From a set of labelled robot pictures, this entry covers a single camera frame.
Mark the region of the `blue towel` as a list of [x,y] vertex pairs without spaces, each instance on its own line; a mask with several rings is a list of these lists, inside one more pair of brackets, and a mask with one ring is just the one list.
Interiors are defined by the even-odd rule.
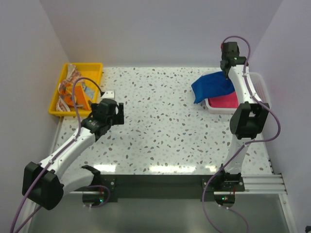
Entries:
[[195,104],[208,98],[226,96],[235,91],[232,81],[226,79],[222,71],[201,76],[191,84],[191,88],[195,96]]

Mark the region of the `orange grey cat towel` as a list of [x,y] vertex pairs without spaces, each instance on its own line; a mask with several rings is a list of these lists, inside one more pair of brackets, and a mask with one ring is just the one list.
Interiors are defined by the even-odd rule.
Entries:
[[68,106],[73,106],[76,103],[77,107],[90,111],[90,98],[86,94],[85,87],[84,83],[77,83],[74,88],[74,94],[72,94],[73,85],[70,83],[66,84],[64,102]]

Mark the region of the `pink microfiber towel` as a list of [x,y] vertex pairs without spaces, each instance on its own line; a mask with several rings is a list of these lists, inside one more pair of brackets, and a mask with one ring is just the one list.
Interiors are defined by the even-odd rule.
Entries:
[[213,108],[237,108],[239,105],[236,92],[225,96],[208,98],[208,103]]

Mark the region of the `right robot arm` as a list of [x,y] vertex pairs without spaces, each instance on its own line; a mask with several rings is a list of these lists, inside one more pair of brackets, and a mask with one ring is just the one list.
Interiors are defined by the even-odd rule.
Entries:
[[228,156],[211,184],[215,191],[244,191],[242,164],[249,147],[247,142],[256,139],[262,132],[268,110],[254,100],[261,101],[261,98],[252,84],[247,58],[240,56],[237,42],[223,42],[221,51],[221,70],[233,83],[238,107],[229,123],[232,142]]

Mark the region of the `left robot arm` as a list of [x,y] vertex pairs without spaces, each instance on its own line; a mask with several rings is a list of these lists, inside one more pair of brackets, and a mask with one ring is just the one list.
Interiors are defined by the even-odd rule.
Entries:
[[46,210],[58,205],[75,186],[61,181],[76,158],[105,135],[112,126],[124,124],[124,104],[102,99],[91,105],[91,113],[80,121],[74,134],[50,156],[24,169],[22,194]]

